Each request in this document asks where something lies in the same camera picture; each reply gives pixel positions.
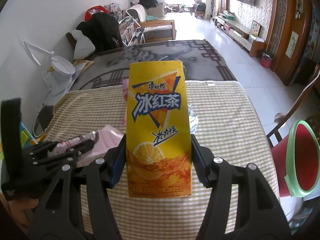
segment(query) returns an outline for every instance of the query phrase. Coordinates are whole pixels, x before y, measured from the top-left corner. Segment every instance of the tv stand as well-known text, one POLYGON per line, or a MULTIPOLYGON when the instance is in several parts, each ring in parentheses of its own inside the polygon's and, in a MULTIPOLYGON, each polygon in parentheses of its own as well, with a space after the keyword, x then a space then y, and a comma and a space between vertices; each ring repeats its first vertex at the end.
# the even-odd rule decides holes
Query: tv stand
POLYGON ((246 48, 249 51, 250 57, 257 57, 261 52, 266 49, 266 43, 260 41, 249 42, 250 28, 230 19, 225 19, 220 16, 216 16, 215 19, 218 23, 224 25, 227 24, 232 29, 224 31, 230 38, 238 43, 242 48, 246 48))

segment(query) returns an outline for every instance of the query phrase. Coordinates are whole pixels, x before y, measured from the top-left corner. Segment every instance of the red bucket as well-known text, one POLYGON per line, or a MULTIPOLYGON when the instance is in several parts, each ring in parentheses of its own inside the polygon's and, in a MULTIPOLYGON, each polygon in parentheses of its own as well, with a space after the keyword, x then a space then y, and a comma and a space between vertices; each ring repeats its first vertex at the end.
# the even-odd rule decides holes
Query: red bucket
POLYGON ((310 126, 297 120, 289 134, 271 149, 280 197, 304 197, 319 180, 319 145, 310 126))

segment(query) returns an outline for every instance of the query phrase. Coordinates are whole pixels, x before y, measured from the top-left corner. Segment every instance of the white tile floor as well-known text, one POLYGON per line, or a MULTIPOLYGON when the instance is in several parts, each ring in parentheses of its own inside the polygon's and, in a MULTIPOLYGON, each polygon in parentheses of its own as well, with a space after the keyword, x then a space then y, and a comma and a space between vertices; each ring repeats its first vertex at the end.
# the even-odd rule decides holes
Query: white tile floor
MULTIPOLYGON (((287 113, 302 92, 304 86, 284 86, 275 73, 263 68, 256 58, 249 57, 247 52, 210 21, 196 19, 189 13, 169 13, 167 18, 175 20, 177 40, 206 39, 224 57, 229 69, 245 88, 266 134, 275 127, 275 114, 287 113)), ((319 103, 318 96, 312 91, 286 125, 279 130, 281 136, 288 134, 296 119, 306 119, 318 112, 319 103)), ((274 135, 271 141, 276 145, 274 135)), ((288 220, 300 209, 301 202, 302 199, 295 197, 281 198, 281 206, 288 220)))

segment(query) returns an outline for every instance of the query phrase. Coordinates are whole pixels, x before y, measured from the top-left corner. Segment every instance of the green bucket rim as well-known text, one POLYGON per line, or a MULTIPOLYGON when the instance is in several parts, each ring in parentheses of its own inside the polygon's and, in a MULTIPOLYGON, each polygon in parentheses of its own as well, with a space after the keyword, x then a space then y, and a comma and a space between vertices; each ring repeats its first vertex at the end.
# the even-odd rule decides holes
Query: green bucket rim
POLYGON ((285 170, 286 170, 286 176, 284 177, 285 182, 287 183, 289 193, 291 196, 295 197, 305 197, 306 195, 309 195, 315 186, 317 185, 320 177, 320 148, 318 145, 318 141, 316 138, 316 135, 314 134, 311 127, 308 125, 308 123, 304 120, 296 120, 293 125, 290 128, 289 132, 289 138, 288 138, 288 144, 287 144, 287 152, 286 152, 286 158, 285 158, 285 170), (304 127, 307 128, 307 130, 310 132, 313 141, 315 142, 317 146, 318 151, 318 175, 316 178, 316 181, 311 189, 309 190, 303 190, 298 182, 297 179, 297 173, 296 173, 296 166, 295 166, 295 158, 294 158, 294 143, 295 143, 295 137, 296 137, 296 131, 299 124, 302 124, 304 127))

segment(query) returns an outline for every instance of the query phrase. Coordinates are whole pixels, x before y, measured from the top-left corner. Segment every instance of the patterned wallpaper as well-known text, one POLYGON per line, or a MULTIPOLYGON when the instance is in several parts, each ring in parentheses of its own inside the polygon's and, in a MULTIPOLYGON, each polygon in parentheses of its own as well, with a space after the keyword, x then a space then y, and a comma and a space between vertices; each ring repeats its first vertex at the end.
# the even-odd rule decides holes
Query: patterned wallpaper
POLYGON ((271 18, 272 0, 255 0, 255 5, 229 0, 229 10, 236 14, 235 20, 251 28, 252 20, 261 24, 260 37, 266 39, 271 18))

